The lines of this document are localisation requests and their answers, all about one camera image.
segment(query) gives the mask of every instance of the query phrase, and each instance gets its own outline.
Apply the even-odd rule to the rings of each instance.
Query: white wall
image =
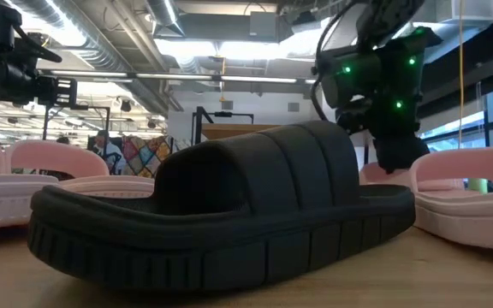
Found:
[[[176,139],[191,139],[192,113],[197,106],[203,106],[207,112],[222,111],[221,94],[218,92],[175,92],[176,100],[185,111],[169,112],[169,134]],[[262,97],[249,92],[225,93],[226,100],[234,101],[233,113],[254,114],[255,124],[285,125],[301,121],[313,120],[311,100],[304,99],[302,94],[265,93]],[[300,103],[300,112],[288,112],[288,103]],[[216,123],[246,123],[250,118],[234,116],[232,118],[215,118]]]

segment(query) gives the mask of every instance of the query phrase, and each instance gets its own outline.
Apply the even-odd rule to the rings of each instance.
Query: window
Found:
[[[463,118],[461,121],[461,129],[466,129],[469,127],[476,127],[476,126],[482,126],[484,125],[484,112],[479,111],[476,114],[469,115]],[[443,133],[452,133],[455,132],[459,129],[460,127],[460,120],[452,121],[448,124],[444,124],[440,127],[433,128],[430,131],[427,131],[425,133],[422,133],[419,137],[421,139],[423,138],[429,138],[429,137],[434,137],[438,136]]]
[[[427,144],[429,151],[446,151],[446,150],[456,150],[458,148],[458,136],[445,139],[433,141]],[[485,147],[486,141],[484,140],[483,132],[469,133],[461,136],[461,148],[462,149],[472,149]]]

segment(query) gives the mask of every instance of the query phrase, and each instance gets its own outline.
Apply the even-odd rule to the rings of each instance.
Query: black slide sandal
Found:
[[[169,157],[146,199],[46,187],[28,247],[109,287],[209,291],[282,281],[412,226],[406,187],[359,186],[350,138],[311,121],[214,140]]]

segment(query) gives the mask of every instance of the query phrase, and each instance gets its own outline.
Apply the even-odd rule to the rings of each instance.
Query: wooden table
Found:
[[[493,251],[412,228],[292,281],[238,293],[169,296],[93,286],[42,264],[26,230],[0,230],[0,307],[493,307]]]

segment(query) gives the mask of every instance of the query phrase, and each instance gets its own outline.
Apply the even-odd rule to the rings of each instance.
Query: black cable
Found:
[[[22,30],[22,28],[18,25],[13,25],[13,28],[21,36],[21,39],[24,40],[24,43],[28,44],[33,50],[37,51],[37,55],[41,59],[45,59],[47,61],[60,63],[62,62],[62,58],[56,53],[47,50],[45,47],[37,44],[32,38],[27,36],[27,34]]]
[[[264,8],[264,6],[263,6],[262,4],[260,4],[260,3],[258,3],[258,2],[253,1],[253,2],[250,2],[250,3],[248,3],[248,4],[246,5],[245,10],[243,11],[243,15],[246,15],[246,14],[247,14],[247,9],[248,9],[248,8],[250,8],[250,6],[251,6],[252,4],[256,4],[256,5],[258,5],[260,8],[262,8],[262,9],[264,10],[264,12],[267,12],[267,10]]]
[[[341,10],[340,12],[338,12],[338,14],[336,14],[336,16],[334,16],[334,18],[332,18],[332,20],[329,21],[329,24],[328,25],[326,25],[326,27],[323,30],[323,33],[321,34],[320,39],[318,40],[318,43],[317,43],[317,51],[315,53],[315,59],[316,60],[318,60],[319,57],[321,57],[321,50],[323,49],[324,39],[326,38],[326,35],[328,34],[328,32],[330,31],[330,29],[332,28],[332,26],[334,26],[334,24],[336,24],[340,20],[340,18],[347,11],[349,11],[356,3],[357,3],[357,1],[351,1],[348,5],[346,5],[345,8],[343,8],[343,10]]]
[[[112,31],[115,31],[120,25],[119,25],[119,22],[117,22],[117,24],[113,27],[108,27],[108,23],[106,22],[106,13],[108,12],[108,7],[105,7],[104,8],[104,11],[102,12],[102,23],[104,24],[104,28],[109,31],[109,32],[112,32]]]
[[[315,63],[320,63],[321,59],[321,50],[323,49],[323,43],[324,39],[326,38],[326,35],[330,31],[330,29],[340,20],[340,18],[347,12],[349,11],[357,1],[352,1],[348,5],[346,5],[345,8],[343,8],[336,16],[332,18],[332,20],[329,21],[329,24],[326,25],[326,27],[323,30],[323,33],[321,34],[321,37],[318,40],[317,43],[317,51],[315,52]],[[315,83],[312,85],[311,89],[311,96],[312,96],[312,103],[313,103],[313,108],[315,108],[315,111],[317,111],[318,116],[321,118],[323,121],[328,121],[326,118],[326,115],[323,112],[323,108],[321,105],[318,103],[317,100],[317,87],[321,83],[321,80],[323,79],[323,74],[321,74],[320,71],[316,70],[316,74],[318,74],[317,80],[315,80]]]
[[[323,108],[318,103],[318,99],[317,99],[317,86],[318,84],[321,83],[321,79],[322,79],[322,75],[319,75],[317,77],[317,80],[315,80],[315,83],[313,83],[312,85],[312,91],[311,91],[312,102],[313,102],[313,108],[315,108],[315,111],[317,111],[318,117],[321,118],[321,120],[323,121],[328,121],[329,119],[327,119],[326,115],[323,112]]]

